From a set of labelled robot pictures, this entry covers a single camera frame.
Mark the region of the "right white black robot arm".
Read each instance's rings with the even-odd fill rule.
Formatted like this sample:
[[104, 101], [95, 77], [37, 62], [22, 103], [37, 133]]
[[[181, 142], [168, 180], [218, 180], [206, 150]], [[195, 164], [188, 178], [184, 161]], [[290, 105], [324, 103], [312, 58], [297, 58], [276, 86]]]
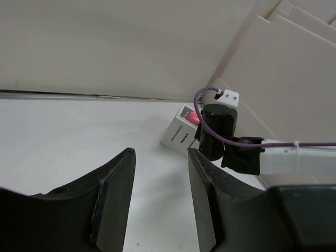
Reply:
[[250, 175], [300, 174], [335, 176], [335, 147], [285, 145], [259, 137], [235, 137], [237, 111], [222, 104], [196, 108], [199, 151], [222, 167]]

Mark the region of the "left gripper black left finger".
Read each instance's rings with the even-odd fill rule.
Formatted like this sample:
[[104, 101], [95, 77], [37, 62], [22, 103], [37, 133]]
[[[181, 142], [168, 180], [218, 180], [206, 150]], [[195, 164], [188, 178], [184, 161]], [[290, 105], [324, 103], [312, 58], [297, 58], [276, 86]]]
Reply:
[[1, 189], [1, 251], [122, 251], [135, 165], [127, 148], [47, 194]]

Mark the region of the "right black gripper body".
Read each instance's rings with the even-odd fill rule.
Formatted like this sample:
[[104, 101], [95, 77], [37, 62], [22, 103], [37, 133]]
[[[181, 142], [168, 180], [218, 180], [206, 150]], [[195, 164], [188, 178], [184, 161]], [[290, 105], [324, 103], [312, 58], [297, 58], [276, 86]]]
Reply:
[[[203, 107], [201, 115], [205, 123], [215, 133], [223, 138], [231, 139], [235, 133], [237, 111], [222, 104], [207, 104]], [[224, 144], [202, 126], [200, 123], [196, 130], [195, 139], [199, 141], [198, 150], [210, 161], [223, 157]]]

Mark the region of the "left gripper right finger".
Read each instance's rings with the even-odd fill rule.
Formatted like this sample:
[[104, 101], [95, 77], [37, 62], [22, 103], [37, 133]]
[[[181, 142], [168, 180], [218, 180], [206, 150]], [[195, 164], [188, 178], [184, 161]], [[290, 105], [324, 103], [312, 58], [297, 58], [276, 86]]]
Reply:
[[250, 186], [188, 151], [200, 251], [335, 251], [335, 186]]

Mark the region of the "pink eraser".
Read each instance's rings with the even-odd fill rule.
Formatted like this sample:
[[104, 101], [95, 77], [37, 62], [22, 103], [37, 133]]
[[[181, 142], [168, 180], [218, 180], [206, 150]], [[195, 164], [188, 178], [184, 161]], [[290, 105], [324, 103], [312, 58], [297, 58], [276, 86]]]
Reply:
[[188, 116], [187, 116], [187, 121], [190, 122], [191, 124], [198, 126], [200, 123], [200, 120], [197, 116], [197, 113], [195, 111], [191, 111]]

